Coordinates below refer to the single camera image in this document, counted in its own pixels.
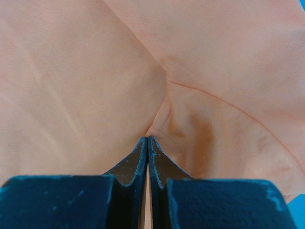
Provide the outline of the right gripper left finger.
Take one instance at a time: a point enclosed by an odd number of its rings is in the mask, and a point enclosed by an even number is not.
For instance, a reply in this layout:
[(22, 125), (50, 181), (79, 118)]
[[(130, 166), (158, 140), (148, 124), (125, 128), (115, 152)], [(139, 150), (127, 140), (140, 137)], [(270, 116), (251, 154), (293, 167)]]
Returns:
[(15, 176), (0, 188), (3, 229), (142, 229), (148, 140), (102, 175)]

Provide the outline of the orange t shirt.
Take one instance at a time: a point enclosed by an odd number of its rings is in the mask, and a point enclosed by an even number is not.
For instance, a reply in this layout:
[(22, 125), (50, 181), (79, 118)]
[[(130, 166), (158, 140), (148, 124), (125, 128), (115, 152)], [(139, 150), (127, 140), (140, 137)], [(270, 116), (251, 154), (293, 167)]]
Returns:
[(3, 0), (0, 187), (102, 175), (141, 138), (195, 179), (305, 191), (297, 0)]

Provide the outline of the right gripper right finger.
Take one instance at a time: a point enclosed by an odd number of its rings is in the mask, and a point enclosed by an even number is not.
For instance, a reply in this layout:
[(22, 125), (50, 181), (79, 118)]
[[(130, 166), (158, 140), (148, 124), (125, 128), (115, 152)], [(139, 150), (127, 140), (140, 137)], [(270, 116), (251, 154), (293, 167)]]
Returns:
[(256, 179), (195, 179), (154, 137), (148, 157), (155, 229), (294, 229), (276, 186)]

